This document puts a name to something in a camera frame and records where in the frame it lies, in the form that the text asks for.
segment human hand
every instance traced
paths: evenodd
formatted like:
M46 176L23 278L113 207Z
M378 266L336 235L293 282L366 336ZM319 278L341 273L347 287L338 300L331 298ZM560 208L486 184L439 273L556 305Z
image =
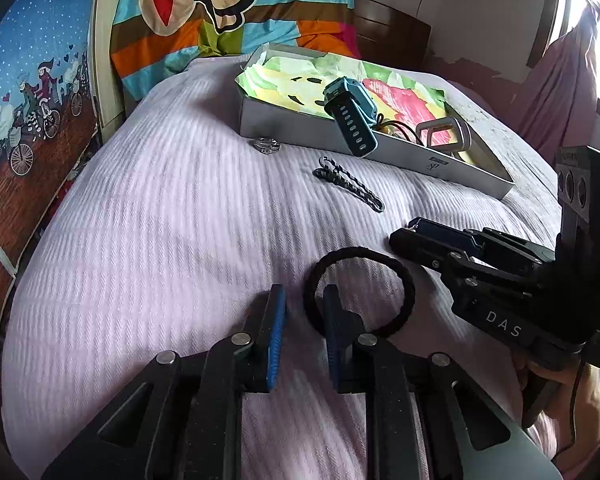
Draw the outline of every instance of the human hand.
M575 442L571 433L571 396L576 382L580 361L575 360L564 370L554 372L542 368L533 361L519 354L513 354L512 360L518 381L523 390L526 386L528 372L555 381L560 388L550 399L544 409L545 414L558 425L558 455L555 464L565 472L587 458L600 442L600 369L584 364L582 375L577 386L574 403Z

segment textured blanket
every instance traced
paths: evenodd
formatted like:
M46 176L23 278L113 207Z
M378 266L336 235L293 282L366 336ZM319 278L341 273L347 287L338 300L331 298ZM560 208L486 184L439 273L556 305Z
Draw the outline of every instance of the textured blanket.
M415 216L455 228L490 226L551 245L559 229L553 170L514 132L444 80L404 74L445 91L516 186L498 201L422 174L331 154L386 203L377 214L317 180L327 154L283 146L263 155L236 131L234 78L245 58L197 60L160 83L78 177L45 232L13 301L2 358L2 414L10 451L31 479L158 352L207 350L244 321L254 295L288 293L278 385L246 396L246 480L361 479L365 404L332 388L324 340L302 310L307 270L327 252L387 252L388 234ZM450 310L439 275L408 264L411 319L392 342L451 355L513 417L522 400L508 349ZM402 302L392 271L335 266L346 308L368 327ZM555 452L550 425L539 428Z

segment wooden dresser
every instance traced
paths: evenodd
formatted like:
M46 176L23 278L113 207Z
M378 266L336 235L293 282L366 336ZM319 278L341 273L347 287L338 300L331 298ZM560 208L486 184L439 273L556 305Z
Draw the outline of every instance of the wooden dresser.
M362 59L403 70L422 69L430 25L373 0L356 0L354 15Z

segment blue gripper pad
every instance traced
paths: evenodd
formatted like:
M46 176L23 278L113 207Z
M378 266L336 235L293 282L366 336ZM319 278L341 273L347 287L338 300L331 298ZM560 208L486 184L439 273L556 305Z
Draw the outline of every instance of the blue gripper pad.
M346 362L343 356L350 342L346 328L346 313L340 303L340 295L336 285L327 285L322 294L322 311L324 313L324 337L327 341L327 360L329 362L329 375L331 383L336 391L346 393L343 390L342 373Z
M267 388L272 390L278 378L280 368L280 350L282 348L282 331L285 325L286 293L282 286L273 286L269 293L269 303L275 309L273 326L267 350Z

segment colorful striped pillowcase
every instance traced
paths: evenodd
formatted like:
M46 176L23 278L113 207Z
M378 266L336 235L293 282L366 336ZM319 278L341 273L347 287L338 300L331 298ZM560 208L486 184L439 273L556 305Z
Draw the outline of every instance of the colorful striped pillowcase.
M136 100L196 57L285 43L357 57L353 0L119 0L111 59Z

